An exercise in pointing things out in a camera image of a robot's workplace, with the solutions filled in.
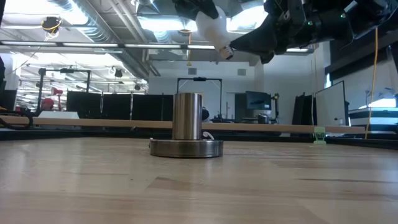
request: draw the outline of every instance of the desk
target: desk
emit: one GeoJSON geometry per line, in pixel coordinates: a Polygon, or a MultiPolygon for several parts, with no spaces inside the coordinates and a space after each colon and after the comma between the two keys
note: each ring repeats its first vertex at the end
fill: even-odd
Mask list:
{"type": "Polygon", "coordinates": [[[0,144],[2,223],[396,223],[398,151],[225,142],[149,155],[142,139],[0,144]]]}

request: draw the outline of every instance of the light fixture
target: light fixture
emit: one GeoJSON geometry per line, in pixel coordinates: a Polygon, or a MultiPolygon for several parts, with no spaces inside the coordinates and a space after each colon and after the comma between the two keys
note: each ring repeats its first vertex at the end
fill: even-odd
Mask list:
{"type": "Polygon", "coordinates": [[[137,18],[143,29],[147,29],[153,32],[184,29],[184,25],[182,24],[180,18],[177,16],[173,18],[163,17],[161,19],[151,19],[141,16],[138,16],[137,18]]]}
{"type": "Polygon", "coordinates": [[[90,83],[102,83],[102,84],[124,84],[124,82],[117,82],[117,81],[90,81],[90,83]]]}
{"type": "MultiPolygon", "coordinates": [[[[39,79],[20,79],[21,82],[39,82],[39,79]]],[[[86,80],[43,80],[43,82],[58,82],[58,83],[86,83],[86,80]]],[[[104,84],[124,84],[121,81],[90,81],[90,83],[104,83],[104,84]]]]}
{"type": "MultiPolygon", "coordinates": [[[[38,93],[38,90],[18,90],[20,93],[38,93]]],[[[51,94],[50,90],[42,90],[42,93],[49,93],[51,94]]]]}
{"type": "Polygon", "coordinates": [[[94,50],[96,54],[122,54],[123,51],[121,50],[94,50]]]}
{"type": "Polygon", "coordinates": [[[243,10],[227,21],[228,30],[242,30],[258,28],[266,19],[268,13],[263,6],[255,6],[243,10]]]}
{"type": "Polygon", "coordinates": [[[309,49],[287,49],[286,52],[289,53],[307,53],[309,49]]]}
{"type": "Polygon", "coordinates": [[[177,44],[125,44],[125,48],[135,49],[181,49],[177,44]]]}
{"type": "Polygon", "coordinates": [[[118,47],[118,44],[97,44],[97,43],[63,43],[65,47],[118,47]]]}
{"type": "Polygon", "coordinates": [[[41,47],[51,47],[57,46],[54,42],[29,42],[29,41],[8,41],[2,40],[3,45],[16,45],[16,46],[41,46],[41,47]]]}
{"type": "Polygon", "coordinates": [[[121,78],[123,76],[123,72],[121,69],[116,69],[115,73],[114,73],[115,77],[121,78]]]}
{"type": "Polygon", "coordinates": [[[212,45],[188,45],[188,49],[190,50],[214,50],[214,46],[212,45]]]}
{"type": "MultiPolygon", "coordinates": [[[[19,81],[21,82],[39,82],[39,79],[20,79],[19,81]]],[[[76,81],[76,80],[43,80],[43,82],[58,82],[58,83],[75,83],[75,82],[85,82],[84,80],[82,81],[76,81]]]]}

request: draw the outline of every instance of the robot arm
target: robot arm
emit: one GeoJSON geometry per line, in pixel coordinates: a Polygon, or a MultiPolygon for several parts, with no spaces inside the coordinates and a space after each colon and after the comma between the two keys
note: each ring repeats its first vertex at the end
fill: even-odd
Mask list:
{"type": "MultiPolygon", "coordinates": [[[[173,0],[180,16],[195,20],[199,11],[215,19],[212,0],[173,0]]],[[[288,48],[344,40],[347,44],[388,21],[398,0],[267,0],[262,25],[234,40],[234,49],[259,55],[268,63],[288,48]]]]}

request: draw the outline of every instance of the metal base plate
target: metal base plate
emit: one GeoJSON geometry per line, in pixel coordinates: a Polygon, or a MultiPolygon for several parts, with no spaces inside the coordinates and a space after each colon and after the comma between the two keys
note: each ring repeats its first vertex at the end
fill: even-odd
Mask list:
{"type": "Polygon", "coordinates": [[[150,154],[162,157],[208,158],[223,155],[223,141],[150,140],[150,154]]]}

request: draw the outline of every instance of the wooden plank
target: wooden plank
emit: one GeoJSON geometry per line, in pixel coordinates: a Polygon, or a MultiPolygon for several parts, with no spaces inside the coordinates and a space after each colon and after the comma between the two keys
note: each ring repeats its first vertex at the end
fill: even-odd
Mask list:
{"type": "MultiPolygon", "coordinates": [[[[10,124],[26,124],[27,118],[0,116],[10,124]]],[[[119,128],[172,128],[170,121],[126,121],[109,119],[55,119],[34,118],[35,125],[67,125],[67,126],[95,126],[119,128]]],[[[314,126],[309,125],[275,125],[275,124],[229,124],[229,123],[203,123],[205,130],[220,131],[277,131],[282,133],[313,133],[314,126]]],[[[363,127],[325,127],[328,133],[363,134],[363,127]]]]}

